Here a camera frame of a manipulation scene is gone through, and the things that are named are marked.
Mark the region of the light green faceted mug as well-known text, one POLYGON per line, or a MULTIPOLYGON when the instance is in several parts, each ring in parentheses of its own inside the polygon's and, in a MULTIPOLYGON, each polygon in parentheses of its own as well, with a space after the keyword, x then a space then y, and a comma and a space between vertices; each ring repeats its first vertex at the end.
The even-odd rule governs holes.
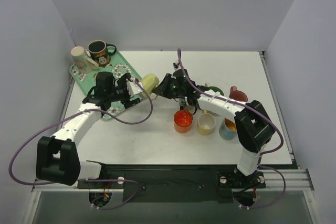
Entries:
POLYGON ((159 85, 158 77, 153 74, 149 73, 141 79, 141 84, 147 94, 150 96, 152 94, 153 89, 155 89, 159 85))

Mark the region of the orange mug black handle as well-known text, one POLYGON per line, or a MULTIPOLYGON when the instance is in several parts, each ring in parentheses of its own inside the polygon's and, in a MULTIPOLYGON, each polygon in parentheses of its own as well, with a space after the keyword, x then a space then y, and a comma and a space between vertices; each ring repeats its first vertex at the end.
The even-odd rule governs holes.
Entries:
POLYGON ((178 110, 173 117, 174 120, 174 129, 178 133, 187 133, 193 123, 193 116, 188 110, 178 110))

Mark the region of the beige tall mug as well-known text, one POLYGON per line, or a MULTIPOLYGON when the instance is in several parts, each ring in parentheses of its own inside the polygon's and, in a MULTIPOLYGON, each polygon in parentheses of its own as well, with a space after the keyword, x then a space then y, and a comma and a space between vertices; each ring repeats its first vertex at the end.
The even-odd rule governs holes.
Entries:
POLYGON ((90 58, 84 47, 76 46, 71 49, 70 54, 80 73, 88 74, 99 69, 99 65, 90 58))

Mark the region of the white mug green inside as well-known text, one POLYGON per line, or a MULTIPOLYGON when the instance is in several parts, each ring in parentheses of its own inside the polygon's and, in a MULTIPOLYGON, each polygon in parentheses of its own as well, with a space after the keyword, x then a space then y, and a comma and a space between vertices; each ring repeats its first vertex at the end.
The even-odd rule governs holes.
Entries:
POLYGON ((205 83, 205 86, 208 87, 210 90, 212 90, 214 92, 219 92, 220 95, 224 96, 224 92, 220 88, 218 88, 216 86, 212 86, 212 85, 210 85, 210 83, 205 83))

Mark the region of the black mug orange pattern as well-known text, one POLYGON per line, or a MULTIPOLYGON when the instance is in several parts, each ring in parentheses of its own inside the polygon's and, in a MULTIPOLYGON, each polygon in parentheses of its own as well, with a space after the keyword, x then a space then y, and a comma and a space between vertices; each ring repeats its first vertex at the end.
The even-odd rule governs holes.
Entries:
POLYGON ((88 45, 88 51, 99 67, 106 67, 111 57, 116 54, 117 47, 102 40, 95 40, 88 45))

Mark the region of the yellow mug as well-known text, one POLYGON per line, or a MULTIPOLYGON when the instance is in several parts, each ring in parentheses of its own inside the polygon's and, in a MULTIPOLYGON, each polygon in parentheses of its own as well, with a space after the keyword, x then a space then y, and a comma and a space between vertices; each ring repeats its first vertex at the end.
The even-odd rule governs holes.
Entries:
POLYGON ((212 133, 216 125, 215 117, 203 110, 202 114, 197 120, 197 131, 200 135, 209 135, 212 133))

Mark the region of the pink patterned mug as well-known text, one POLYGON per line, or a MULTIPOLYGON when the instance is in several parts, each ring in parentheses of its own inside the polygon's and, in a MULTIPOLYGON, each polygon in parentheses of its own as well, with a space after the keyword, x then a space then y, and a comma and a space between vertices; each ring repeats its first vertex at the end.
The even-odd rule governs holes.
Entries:
POLYGON ((248 96, 244 92, 238 90, 236 86, 231 86, 229 98, 240 102, 248 102, 248 96))

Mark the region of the blue butterfly mug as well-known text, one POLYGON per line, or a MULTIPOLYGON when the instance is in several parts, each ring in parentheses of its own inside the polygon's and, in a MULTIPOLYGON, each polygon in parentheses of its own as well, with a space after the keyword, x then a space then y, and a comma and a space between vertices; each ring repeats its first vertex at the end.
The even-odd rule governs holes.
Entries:
POLYGON ((218 132, 220 137, 225 140, 232 140, 237 136, 236 125, 229 119, 223 119, 218 132))

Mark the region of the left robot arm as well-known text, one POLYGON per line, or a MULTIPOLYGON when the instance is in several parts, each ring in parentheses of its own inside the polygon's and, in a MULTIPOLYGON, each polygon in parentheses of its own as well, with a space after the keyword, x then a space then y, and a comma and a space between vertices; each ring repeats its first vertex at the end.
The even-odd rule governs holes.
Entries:
POLYGON ((89 179, 96 188, 108 182, 102 165, 93 161, 82 161, 77 147, 89 129, 100 120, 114 102, 126 108, 136 105, 141 92, 130 73, 115 79, 110 72, 100 72, 96 84, 83 99, 77 114, 50 137, 43 136, 37 144, 36 176, 64 185, 73 185, 78 180, 89 179))

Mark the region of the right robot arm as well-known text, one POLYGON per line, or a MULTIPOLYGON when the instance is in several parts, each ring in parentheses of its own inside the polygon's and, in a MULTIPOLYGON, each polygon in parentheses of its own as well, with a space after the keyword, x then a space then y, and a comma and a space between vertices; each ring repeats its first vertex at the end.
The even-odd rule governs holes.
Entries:
POLYGON ((234 122, 243 148, 234 179, 237 185, 248 186, 254 179, 253 173, 258 168, 260 153, 275 133, 264 107, 256 100, 246 103, 229 99, 209 87, 196 85, 194 81, 188 82, 187 77, 181 69, 173 74, 168 73, 153 93, 185 102, 199 110, 214 112, 234 122))

